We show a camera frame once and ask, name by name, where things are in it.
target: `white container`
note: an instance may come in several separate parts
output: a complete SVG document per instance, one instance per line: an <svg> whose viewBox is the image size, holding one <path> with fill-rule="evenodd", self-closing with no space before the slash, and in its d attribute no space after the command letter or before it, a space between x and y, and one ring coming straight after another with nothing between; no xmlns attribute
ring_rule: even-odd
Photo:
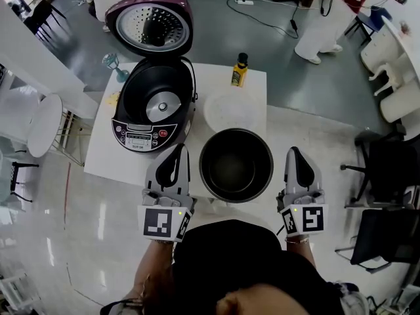
<svg viewBox="0 0 420 315"><path fill-rule="evenodd" d="M241 89L231 88L207 98L204 118L216 133L231 128L254 131L259 122L258 106Z"/></svg>

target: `yellow label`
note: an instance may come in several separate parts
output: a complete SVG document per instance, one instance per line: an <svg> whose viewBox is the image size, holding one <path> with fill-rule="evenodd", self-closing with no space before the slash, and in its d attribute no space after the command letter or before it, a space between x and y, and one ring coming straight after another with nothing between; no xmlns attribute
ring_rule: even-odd
<svg viewBox="0 0 420 315"><path fill-rule="evenodd" d="M241 81L240 73L234 70L234 73L232 74L232 85L238 86L240 81Z"/></svg>

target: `rice cooker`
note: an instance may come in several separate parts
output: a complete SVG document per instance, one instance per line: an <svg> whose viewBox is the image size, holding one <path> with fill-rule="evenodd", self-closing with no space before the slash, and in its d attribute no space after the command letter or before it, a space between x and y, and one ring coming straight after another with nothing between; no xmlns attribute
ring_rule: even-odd
<svg viewBox="0 0 420 315"><path fill-rule="evenodd" d="M150 153L184 142L196 110L187 0L122 0L106 12L106 25L130 51L144 57L125 82L112 131L128 150Z"/></svg>

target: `purple lid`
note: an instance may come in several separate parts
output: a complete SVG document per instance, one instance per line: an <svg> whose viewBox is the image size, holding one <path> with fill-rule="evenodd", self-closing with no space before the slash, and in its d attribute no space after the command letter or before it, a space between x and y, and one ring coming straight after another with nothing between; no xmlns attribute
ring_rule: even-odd
<svg viewBox="0 0 420 315"><path fill-rule="evenodd" d="M180 56L192 45L187 0L122 0L107 10L105 20L124 46L142 56Z"/></svg>

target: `cable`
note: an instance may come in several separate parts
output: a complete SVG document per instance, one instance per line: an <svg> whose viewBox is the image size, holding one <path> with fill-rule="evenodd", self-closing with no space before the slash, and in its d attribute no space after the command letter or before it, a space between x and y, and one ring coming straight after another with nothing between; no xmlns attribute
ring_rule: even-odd
<svg viewBox="0 0 420 315"><path fill-rule="evenodd" d="M295 5L289 5L288 3L277 3L275 1L271 1L271 0L250 0L250 1L262 1L264 3L275 3L276 5L283 5L283 6L288 6L288 7L293 7L296 8ZM316 10L320 10L319 8L312 8L312 7L297 7L298 9L316 9Z"/></svg>
<svg viewBox="0 0 420 315"><path fill-rule="evenodd" d="M295 18L295 14L296 14L296 11L297 11L297 9L299 8L299 3L298 2L296 2L296 9L295 9L295 11L293 12L293 15L292 15L292 17L291 17L291 19L293 20L294 18Z"/></svg>
<svg viewBox="0 0 420 315"><path fill-rule="evenodd" d="M279 235L279 233L284 229L284 225L280 228L280 230L277 231L276 236Z"/></svg>
<svg viewBox="0 0 420 315"><path fill-rule="evenodd" d="M369 300L370 300L370 301L372 301L373 306L375 307L375 310L377 310L377 309L378 309L378 306L377 306L377 304L376 304L376 302L375 302L375 299L374 299L372 296L367 297L367 298L366 298L366 300L367 300L368 302L369 302Z"/></svg>
<svg viewBox="0 0 420 315"><path fill-rule="evenodd" d="M284 30L283 28L281 28L281 27L273 26L272 24L266 24L265 22L258 20L257 18L253 17L252 15L249 15L249 14L246 14L246 13L243 13L243 12L240 12L240 11L236 10L235 8L233 8L232 6L230 6L230 5L229 5L229 1L231 1L231 0L226 0L226 5L227 5L230 9L232 9L233 11L235 11L235 12L237 12L237 13L239 13L239 14L242 14L242 15L248 16L248 17L250 17L250 18L254 19L255 21L257 21L258 23L263 24L264 26L271 27L271 28L273 28L273 29L274 29L274 30L276 30L276 31L277 31L277 29L279 29L279 30L281 30L282 32L284 32L287 36L291 37L292 39L298 39L298 38L299 38L299 34L297 33L297 26L296 26L296 23L295 23L295 21L294 21L294 20L291 20L291 24L292 24L293 29L295 30L296 36L293 36L293 35L289 34L287 31L285 31L285 30Z"/></svg>

